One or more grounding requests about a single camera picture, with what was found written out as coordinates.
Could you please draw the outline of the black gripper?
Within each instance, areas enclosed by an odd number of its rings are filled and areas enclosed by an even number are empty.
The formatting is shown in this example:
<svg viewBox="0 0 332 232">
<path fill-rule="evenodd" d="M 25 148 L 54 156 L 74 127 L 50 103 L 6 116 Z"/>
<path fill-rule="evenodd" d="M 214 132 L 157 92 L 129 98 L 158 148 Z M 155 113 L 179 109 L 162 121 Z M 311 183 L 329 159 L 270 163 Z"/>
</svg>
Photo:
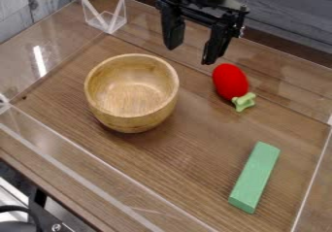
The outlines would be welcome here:
<svg viewBox="0 0 332 232">
<path fill-rule="evenodd" d="M 225 55 L 233 37 L 243 36 L 245 20 L 251 12 L 249 6 L 237 0 L 158 0 L 157 7 L 162 13 L 165 43 L 170 50 L 183 44 L 186 18 L 206 26 L 217 22 L 202 60 L 203 65 L 215 64 Z M 225 19 L 230 19 L 231 27 L 218 22 Z"/>
</svg>

